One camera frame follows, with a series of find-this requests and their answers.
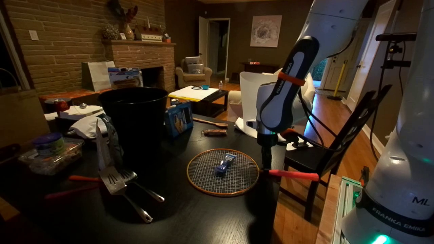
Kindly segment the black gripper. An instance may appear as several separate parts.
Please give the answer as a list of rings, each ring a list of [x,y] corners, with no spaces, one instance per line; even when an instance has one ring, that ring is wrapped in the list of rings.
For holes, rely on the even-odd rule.
[[[272,169],[273,152],[272,148],[277,144],[276,135],[258,135],[258,144],[262,152],[262,166],[266,170]]]

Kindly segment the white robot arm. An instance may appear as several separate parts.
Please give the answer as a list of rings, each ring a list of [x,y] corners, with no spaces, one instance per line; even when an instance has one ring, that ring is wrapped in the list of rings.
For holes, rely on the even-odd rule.
[[[296,121],[293,102],[307,74],[345,49],[366,3],[312,2],[278,79],[259,90],[261,135]],[[350,244],[434,244],[434,0],[423,0],[396,125],[342,232]]]

